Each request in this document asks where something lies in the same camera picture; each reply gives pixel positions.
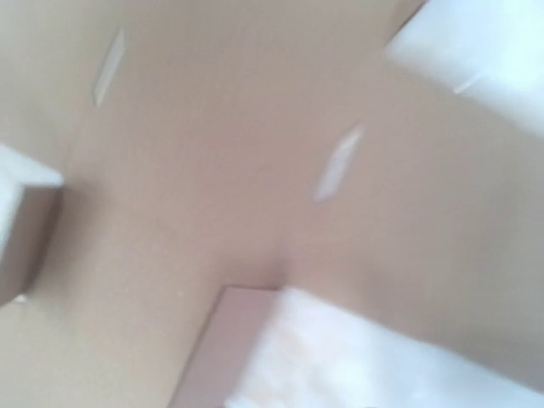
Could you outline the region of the brown cardboard box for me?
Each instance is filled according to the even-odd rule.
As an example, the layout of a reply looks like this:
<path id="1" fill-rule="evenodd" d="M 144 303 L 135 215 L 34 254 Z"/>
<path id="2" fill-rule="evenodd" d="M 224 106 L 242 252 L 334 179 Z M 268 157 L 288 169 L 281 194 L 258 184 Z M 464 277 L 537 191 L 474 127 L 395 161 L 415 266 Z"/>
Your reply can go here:
<path id="1" fill-rule="evenodd" d="M 66 187 L 4 407 L 165 407 L 226 285 L 543 388 L 543 140 L 383 55 L 405 1 L 4 1 L 1 140 Z"/>

